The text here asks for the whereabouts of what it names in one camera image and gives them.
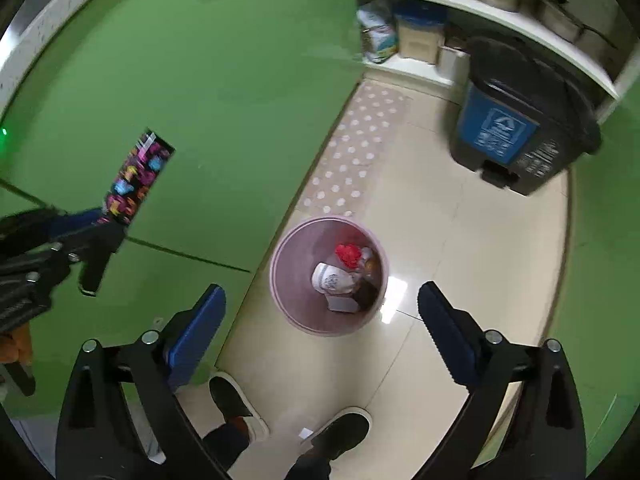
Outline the person's left hand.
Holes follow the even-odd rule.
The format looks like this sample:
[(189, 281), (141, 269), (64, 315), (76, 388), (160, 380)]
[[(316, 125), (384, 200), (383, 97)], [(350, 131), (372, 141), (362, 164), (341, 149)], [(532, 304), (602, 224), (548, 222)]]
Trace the person's left hand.
[(0, 363), (20, 363), (32, 365), (32, 335), (26, 323), (9, 333), (0, 335)]

